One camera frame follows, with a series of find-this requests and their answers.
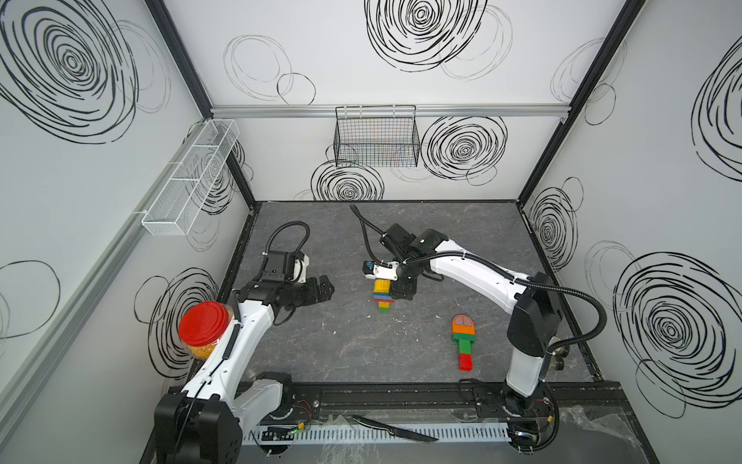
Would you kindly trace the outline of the orange long lego brick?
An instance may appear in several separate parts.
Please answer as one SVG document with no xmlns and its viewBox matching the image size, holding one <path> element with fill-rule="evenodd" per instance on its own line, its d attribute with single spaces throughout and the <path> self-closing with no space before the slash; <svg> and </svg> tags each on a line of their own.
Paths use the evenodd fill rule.
<svg viewBox="0 0 742 464">
<path fill-rule="evenodd" d="M 458 336 L 463 336 L 464 338 L 472 338 L 473 336 L 475 336 L 475 328 L 469 326 L 453 326 L 452 336 L 454 338 L 458 338 Z"/>
</svg>

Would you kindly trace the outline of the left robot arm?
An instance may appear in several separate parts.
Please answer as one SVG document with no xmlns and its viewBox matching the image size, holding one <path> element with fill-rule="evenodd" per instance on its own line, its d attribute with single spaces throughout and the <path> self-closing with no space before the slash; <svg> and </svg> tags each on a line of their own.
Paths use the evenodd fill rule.
<svg viewBox="0 0 742 464">
<path fill-rule="evenodd" d="M 201 369 L 155 408 L 154 446 L 158 463 L 234 463 L 245 435 L 268 415 L 291 403 L 290 375 L 268 372 L 239 392 L 243 374 L 280 311 L 330 301 L 327 276 L 309 278 L 303 248 L 266 247 L 257 275 L 237 294 L 236 314 Z"/>
</svg>

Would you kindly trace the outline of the red small lego brick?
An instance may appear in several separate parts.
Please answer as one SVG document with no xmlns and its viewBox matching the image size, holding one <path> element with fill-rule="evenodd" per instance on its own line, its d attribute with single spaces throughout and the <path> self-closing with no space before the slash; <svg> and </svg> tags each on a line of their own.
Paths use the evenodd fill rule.
<svg viewBox="0 0 742 464">
<path fill-rule="evenodd" d="M 458 365 L 461 371 L 470 372 L 473 370 L 473 357 L 469 353 L 460 353 Z"/>
</svg>

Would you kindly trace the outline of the orange half-round lego piece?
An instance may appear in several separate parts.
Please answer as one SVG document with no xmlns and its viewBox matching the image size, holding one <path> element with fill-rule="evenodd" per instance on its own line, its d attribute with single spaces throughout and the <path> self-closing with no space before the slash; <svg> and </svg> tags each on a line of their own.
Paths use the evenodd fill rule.
<svg viewBox="0 0 742 464">
<path fill-rule="evenodd" d="M 471 320 L 469 316 L 459 314 L 453 318 L 452 327 L 453 326 L 469 326 L 475 328 L 475 323 L 473 323 L 473 320 Z"/>
</svg>

